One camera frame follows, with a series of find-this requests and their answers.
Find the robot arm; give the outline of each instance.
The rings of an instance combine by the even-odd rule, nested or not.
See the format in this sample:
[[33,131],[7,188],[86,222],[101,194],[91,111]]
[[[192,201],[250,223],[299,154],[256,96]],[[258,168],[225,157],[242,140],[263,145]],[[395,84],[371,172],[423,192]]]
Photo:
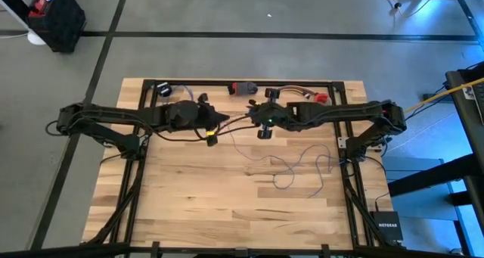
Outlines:
[[275,90],[266,92],[268,102],[250,101],[249,116],[252,123],[262,126],[259,138],[271,138],[273,126],[300,132],[323,123],[369,120],[374,124],[358,137],[346,140],[346,156],[363,159],[369,146],[378,145],[386,135],[398,135],[407,129],[403,109],[388,101],[366,104],[324,106],[315,102],[290,102],[286,107],[275,103]]
[[[391,101],[372,101],[367,104],[350,104],[340,106],[324,106],[315,102],[290,102],[286,107],[275,103],[277,93],[271,89],[266,91],[268,102],[257,104],[249,101],[249,113],[246,117],[259,130],[259,138],[271,138],[270,128],[278,126],[287,131],[300,132],[312,129],[323,123],[370,120],[374,124],[358,137],[346,140],[348,158],[363,158],[368,146],[378,145],[385,135],[398,135],[406,130],[403,110]],[[179,101],[158,107],[146,107],[140,110],[102,107],[97,105],[72,104],[60,110],[57,119],[57,131],[62,135],[82,133],[91,136],[103,145],[114,145],[122,157],[137,160],[142,155],[141,149],[147,137],[160,132],[177,132],[182,130],[205,129],[213,131],[229,116],[215,111],[206,101],[208,97],[202,94],[198,102]],[[134,134],[123,135],[99,123],[113,123],[138,126],[147,134],[139,137]],[[188,141],[206,141],[209,146],[217,143],[217,135]]]
[[[137,160],[142,155],[144,142],[152,133],[195,129],[210,131],[228,120],[229,116],[217,113],[213,106],[206,103],[206,100],[208,100],[206,94],[202,94],[198,102],[179,101],[140,110],[102,107],[94,104],[72,104],[60,109],[56,129],[62,135],[82,133],[103,145],[114,145],[123,158]],[[142,137],[135,134],[124,135],[99,123],[139,126],[146,135]],[[206,140],[210,146],[217,142],[216,136]]]

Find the floor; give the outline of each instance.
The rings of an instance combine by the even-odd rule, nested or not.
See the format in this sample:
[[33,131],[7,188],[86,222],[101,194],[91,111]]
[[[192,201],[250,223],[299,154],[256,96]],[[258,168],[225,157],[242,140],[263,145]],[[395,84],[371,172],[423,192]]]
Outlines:
[[[77,1],[87,14],[86,30],[109,30],[119,0]],[[425,2],[400,1],[404,13]],[[466,2],[484,29],[484,2]],[[390,8],[387,0],[126,0],[117,30],[474,35],[457,0],[432,0],[408,19]],[[0,30],[21,29],[0,12]],[[347,38],[115,37],[93,102],[114,105],[124,77],[250,77],[358,79],[369,99],[410,107],[440,88],[446,71],[484,58],[472,41]],[[8,219],[0,224],[0,251],[30,242],[66,145],[65,138],[47,136],[44,126],[60,107],[84,98],[103,44],[103,37],[82,37],[73,54],[53,54],[24,37],[0,40],[0,218]],[[469,150],[454,107],[442,104],[412,119],[388,155],[447,161]],[[102,153],[81,137],[44,247],[79,243]]]

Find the metal bracket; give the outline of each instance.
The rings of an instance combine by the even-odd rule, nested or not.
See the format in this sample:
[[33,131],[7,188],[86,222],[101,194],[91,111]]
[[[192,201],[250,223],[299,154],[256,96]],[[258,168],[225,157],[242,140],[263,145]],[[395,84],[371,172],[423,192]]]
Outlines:
[[[346,140],[348,138],[349,137],[338,137],[338,148],[346,148]],[[372,150],[372,151],[381,151],[381,150],[383,150],[383,146],[382,145],[376,145],[376,146],[373,146],[373,147],[368,147],[367,149]]]
[[234,254],[236,257],[248,257],[249,249],[247,249],[246,247],[236,247]]

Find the electronic component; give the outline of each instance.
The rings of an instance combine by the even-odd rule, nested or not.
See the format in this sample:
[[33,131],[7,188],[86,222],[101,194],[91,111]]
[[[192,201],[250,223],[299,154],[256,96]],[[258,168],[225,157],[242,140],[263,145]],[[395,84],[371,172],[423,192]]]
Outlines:
[[27,23],[52,51],[70,53],[86,20],[76,0],[32,0]]
[[254,95],[259,90],[254,82],[233,82],[227,89],[230,95]]
[[163,82],[154,88],[161,97],[169,97],[173,93],[172,86],[170,86],[167,82]]
[[403,241],[402,227],[397,212],[371,212],[371,216],[388,241]]

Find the wooden table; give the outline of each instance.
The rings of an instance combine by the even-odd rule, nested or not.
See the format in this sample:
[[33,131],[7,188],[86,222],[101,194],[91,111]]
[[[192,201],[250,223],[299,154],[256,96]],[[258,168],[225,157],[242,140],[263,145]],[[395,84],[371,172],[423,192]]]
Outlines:
[[[136,109],[142,83],[143,79],[124,79],[117,107]],[[350,104],[367,101],[363,82],[349,81],[345,85]],[[266,100],[264,87],[259,87],[257,95],[238,98],[228,96],[224,86],[190,88],[195,99],[206,92],[217,111],[231,116],[246,113],[251,98]],[[314,90],[326,92],[325,89]],[[182,87],[170,101],[180,99],[189,99]],[[301,100],[305,99],[284,92],[278,103],[285,105],[288,101]],[[231,129],[249,125],[248,120],[242,120],[232,124]],[[352,125],[359,135],[370,123]],[[113,129],[125,134],[132,132],[131,126],[115,125]],[[270,140],[259,140],[256,131],[234,132],[234,139],[230,135],[219,136],[219,143],[211,148],[202,141],[167,142],[151,137],[132,245],[149,247],[152,241],[159,241],[163,247],[320,249],[321,244],[329,244],[332,250],[351,250],[333,124],[303,132],[274,129]],[[177,132],[169,137],[195,138],[193,132]],[[260,159],[275,155],[290,165],[311,145],[326,145],[329,151],[324,146],[308,150],[294,169],[293,184],[279,190],[272,183],[273,174],[285,170],[286,166],[270,157],[249,160],[236,151],[234,140],[237,148],[248,157]],[[327,157],[320,157],[318,164],[324,187],[308,198],[321,187],[315,159],[328,152],[334,157],[329,167]],[[114,154],[118,154],[117,149],[106,149],[104,157]],[[376,152],[368,152],[368,155],[381,160]],[[115,210],[124,163],[116,158],[102,164],[83,240],[92,238]],[[374,199],[388,192],[386,178],[381,167],[369,160],[361,163],[361,174],[371,210]],[[291,179],[291,174],[285,173],[276,177],[276,183],[284,187]],[[388,195],[379,199],[378,205],[381,210],[392,209]],[[364,243],[361,216],[355,211],[360,242]],[[122,222],[120,238],[123,238],[123,231]]]

